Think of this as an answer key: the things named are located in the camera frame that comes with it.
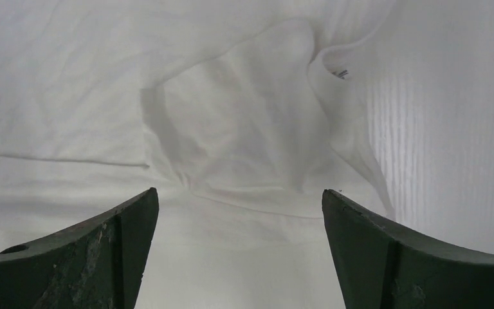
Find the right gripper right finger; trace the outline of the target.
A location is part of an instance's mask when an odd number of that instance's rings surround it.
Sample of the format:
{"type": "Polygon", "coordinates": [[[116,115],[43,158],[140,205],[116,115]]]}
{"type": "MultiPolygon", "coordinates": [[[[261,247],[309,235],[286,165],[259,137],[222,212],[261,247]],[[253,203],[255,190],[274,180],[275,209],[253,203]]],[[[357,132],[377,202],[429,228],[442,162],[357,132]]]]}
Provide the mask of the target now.
{"type": "Polygon", "coordinates": [[[322,212],[347,308],[494,308],[494,254],[424,235],[330,189],[322,212]]]}

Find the white t shirt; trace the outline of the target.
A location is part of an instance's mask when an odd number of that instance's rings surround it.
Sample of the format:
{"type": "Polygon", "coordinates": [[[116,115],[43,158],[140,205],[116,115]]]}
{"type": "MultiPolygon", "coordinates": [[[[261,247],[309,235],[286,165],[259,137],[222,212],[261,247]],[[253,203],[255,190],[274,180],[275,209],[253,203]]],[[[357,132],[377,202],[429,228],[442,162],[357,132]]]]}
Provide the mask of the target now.
{"type": "Polygon", "coordinates": [[[379,199],[325,52],[391,6],[0,1],[0,250],[155,187],[138,308],[342,308],[322,192],[379,199]]]}

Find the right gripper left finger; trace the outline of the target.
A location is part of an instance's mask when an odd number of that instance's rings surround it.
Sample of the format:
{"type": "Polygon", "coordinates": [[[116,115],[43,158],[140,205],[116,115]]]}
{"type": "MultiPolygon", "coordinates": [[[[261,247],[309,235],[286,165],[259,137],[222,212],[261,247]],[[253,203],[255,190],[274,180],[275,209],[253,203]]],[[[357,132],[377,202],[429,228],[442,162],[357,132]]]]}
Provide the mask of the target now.
{"type": "Polygon", "coordinates": [[[0,308],[134,308],[159,212],[155,188],[0,252],[0,308]]]}

